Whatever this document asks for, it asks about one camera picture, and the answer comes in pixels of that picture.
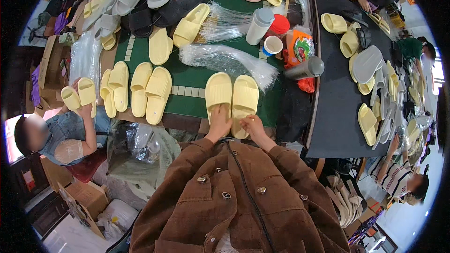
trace green table mat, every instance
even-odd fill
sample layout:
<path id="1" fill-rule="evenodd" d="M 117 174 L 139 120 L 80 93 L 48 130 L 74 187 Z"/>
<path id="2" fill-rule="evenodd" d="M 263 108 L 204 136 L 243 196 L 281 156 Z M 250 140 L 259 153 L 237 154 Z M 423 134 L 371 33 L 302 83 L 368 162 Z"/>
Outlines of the green table mat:
<path id="1" fill-rule="evenodd" d="M 222 7 L 232 9 L 240 12 L 252 12 L 255 9 L 263 7 L 263 1 L 258 3 L 251 3 L 245 0 L 213 0 L 219 3 Z M 114 63 L 118 61 L 125 61 L 130 71 L 130 79 L 128 84 L 131 84 L 133 73 L 136 67 L 142 62 L 150 62 L 149 59 L 149 39 L 148 38 L 132 38 L 130 34 L 122 31 Z M 247 52 L 255 57 L 259 56 L 260 46 L 249 45 L 245 41 L 245 36 L 229 40 L 216 42 L 214 44 L 224 44 L 241 51 Z M 167 68 L 172 75 L 172 86 L 191 87 L 204 89 L 208 78 L 216 73 L 216 71 L 208 70 L 204 67 L 192 67 L 184 65 L 180 62 L 178 57 L 179 49 L 174 47 L 169 60 L 162 66 Z M 130 54 L 130 60 L 126 61 L 126 54 Z M 267 63 L 275 66 L 277 69 L 283 69 L 283 62 L 276 59 L 274 56 L 267 58 Z M 260 91 L 260 99 L 258 101 L 257 115 L 261 118 L 262 123 L 266 127 L 275 127 L 278 118 L 278 110 L 280 99 L 282 96 L 280 76 L 275 82 L 273 88 L 265 95 Z M 131 107 L 131 91 L 128 93 L 128 106 Z M 207 118 L 205 98 L 181 96 L 171 94 L 167 101 L 165 113 L 188 115 L 200 118 Z"/>

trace lace sleeve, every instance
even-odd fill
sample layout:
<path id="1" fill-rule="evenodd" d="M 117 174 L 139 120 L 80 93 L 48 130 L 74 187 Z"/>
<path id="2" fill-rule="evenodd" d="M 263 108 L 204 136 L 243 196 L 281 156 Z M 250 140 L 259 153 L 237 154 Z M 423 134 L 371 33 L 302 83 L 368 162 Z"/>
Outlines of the lace sleeve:
<path id="1" fill-rule="evenodd" d="M 66 165 L 83 157 L 83 146 L 80 140 L 62 141 L 55 149 L 55 158 Z"/>

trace paper cup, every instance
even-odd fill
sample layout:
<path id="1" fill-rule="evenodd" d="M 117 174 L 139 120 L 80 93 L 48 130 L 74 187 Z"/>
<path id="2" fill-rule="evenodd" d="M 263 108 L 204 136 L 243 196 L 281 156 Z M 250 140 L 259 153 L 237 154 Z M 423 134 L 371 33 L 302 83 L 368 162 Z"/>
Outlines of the paper cup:
<path id="1" fill-rule="evenodd" d="M 264 46 L 262 47 L 262 53 L 267 57 L 273 54 L 280 53 L 283 49 L 283 42 L 276 36 L 269 36 L 264 40 Z"/>

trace green shirt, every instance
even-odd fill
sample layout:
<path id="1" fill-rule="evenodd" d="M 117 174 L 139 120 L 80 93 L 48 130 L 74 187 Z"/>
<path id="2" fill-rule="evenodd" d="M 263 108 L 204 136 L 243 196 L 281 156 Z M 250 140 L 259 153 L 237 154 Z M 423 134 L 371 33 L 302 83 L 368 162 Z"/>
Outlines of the green shirt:
<path id="1" fill-rule="evenodd" d="M 397 40 L 397 45 L 405 59 L 420 59 L 422 55 L 422 42 L 417 38 L 406 38 Z"/>

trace thermos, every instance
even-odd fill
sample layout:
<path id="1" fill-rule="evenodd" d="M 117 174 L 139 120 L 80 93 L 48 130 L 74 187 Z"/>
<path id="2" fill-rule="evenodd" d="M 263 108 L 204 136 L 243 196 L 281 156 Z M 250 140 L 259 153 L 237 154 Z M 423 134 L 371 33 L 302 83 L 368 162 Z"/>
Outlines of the thermos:
<path id="1" fill-rule="evenodd" d="M 289 79 L 299 80 L 309 77 L 318 77 L 323 74 L 325 65 L 322 59 L 312 56 L 300 65 L 296 65 L 284 71 L 284 76 Z"/>
<path id="2" fill-rule="evenodd" d="M 274 13 L 269 8 L 256 9 L 253 14 L 253 21 L 251 21 L 245 40 L 250 45 L 257 45 L 262 37 L 266 34 L 272 22 L 275 20 Z"/>

